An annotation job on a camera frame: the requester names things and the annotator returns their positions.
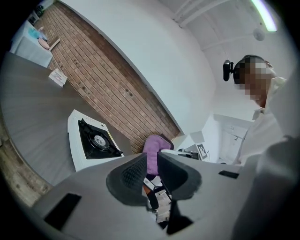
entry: gray table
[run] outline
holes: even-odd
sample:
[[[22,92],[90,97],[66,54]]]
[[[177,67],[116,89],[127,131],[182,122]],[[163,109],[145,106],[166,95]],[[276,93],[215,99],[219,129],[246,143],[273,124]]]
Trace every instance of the gray table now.
[[[130,141],[109,125],[67,82],[63,88],[48,79],[50,70],[7,53],[0,71],[0,104],[16,150],[43,179],[56,185],[75,172],[67,120],[76,109],[107,125],[124,155]]]

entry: white box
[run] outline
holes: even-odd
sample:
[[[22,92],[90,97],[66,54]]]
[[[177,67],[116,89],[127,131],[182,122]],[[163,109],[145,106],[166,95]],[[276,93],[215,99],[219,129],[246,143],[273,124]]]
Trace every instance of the white box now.
[[[58,68],[50,73],[49,78],[55,81],[61,87],[63,87],[68,79],[68,77],[64,75],[63,72]]]

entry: person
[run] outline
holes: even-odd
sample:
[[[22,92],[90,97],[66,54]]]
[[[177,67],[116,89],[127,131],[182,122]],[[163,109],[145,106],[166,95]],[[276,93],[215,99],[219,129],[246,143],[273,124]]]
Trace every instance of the person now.
[[[273,66],[256,55],[246,55],[236,64],[233,79],[234,84],[260,106],[254,112],[255,121],[246,132],[232,163],[244,165],[250,156],[263,153],[269,146],[283,139],[284,134],[269,104],[284,86],[286,79],[278,77]]]

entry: pink cloth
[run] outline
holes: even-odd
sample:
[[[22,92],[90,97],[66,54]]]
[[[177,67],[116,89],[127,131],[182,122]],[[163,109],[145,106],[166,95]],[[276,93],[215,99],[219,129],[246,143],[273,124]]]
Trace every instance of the pink cloth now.
[[[158,135],[150,135],[142,152],[147,153],[147,173],[158,175],[158,152],[162,149],[171,149],[171,144]]]

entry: black headset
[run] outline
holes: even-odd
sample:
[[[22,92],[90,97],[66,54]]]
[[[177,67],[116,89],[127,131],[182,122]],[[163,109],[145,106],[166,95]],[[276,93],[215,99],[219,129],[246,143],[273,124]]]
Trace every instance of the black headset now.
[[[246,55],[238,63],[240,63],[241,61],[243,61],[246,58],[259,58],[259,59],[261,59],[261,60],[264,61],[264,59],[262,57],[260,57],[260,56],[257,56],[257,55]],[[225,60],[225,62],[223,63],[223,80],[225,82],[227,82],[229,80],[230,74],[234,72],[234,70],[235,70],[236,66],[238,65],[238,63],[233,68],[233,62],[231,62],[229,60]]]

